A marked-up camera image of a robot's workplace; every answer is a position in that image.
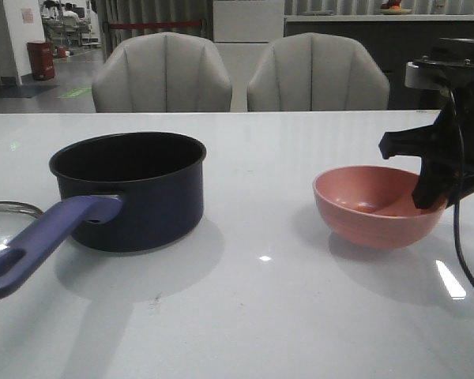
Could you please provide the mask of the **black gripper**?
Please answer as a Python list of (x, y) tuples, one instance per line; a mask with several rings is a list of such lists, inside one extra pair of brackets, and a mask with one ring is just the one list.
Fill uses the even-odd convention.
[(429, 126), (385, 132), (378, 147), (383, 159), (421, 157), (414, 205), (446, 207), (474, 193), (474, 57), (465, 51), (441, 50), (406, 65), (410, 88), (445, 91), (446, 102)]

